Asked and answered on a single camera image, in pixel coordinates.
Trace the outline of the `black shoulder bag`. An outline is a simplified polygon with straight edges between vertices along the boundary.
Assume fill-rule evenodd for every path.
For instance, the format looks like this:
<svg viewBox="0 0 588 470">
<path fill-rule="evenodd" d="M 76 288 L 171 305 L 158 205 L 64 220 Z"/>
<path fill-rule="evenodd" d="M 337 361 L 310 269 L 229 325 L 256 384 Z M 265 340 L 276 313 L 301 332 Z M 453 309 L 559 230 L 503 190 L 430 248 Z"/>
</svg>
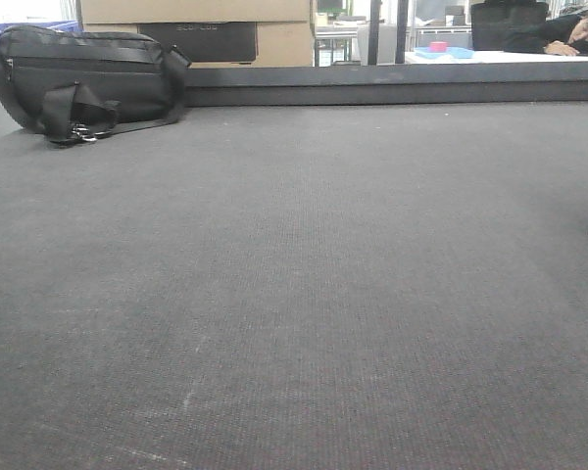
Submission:
<svg viewBox="0 0 588 470">
<path fill-rule="evenodd" d="M 96 142 L 178 122 L 190 65 L 139 33 L 16 25 L 0 33 L 0 103 L 54 144 Z"/>
</svg>

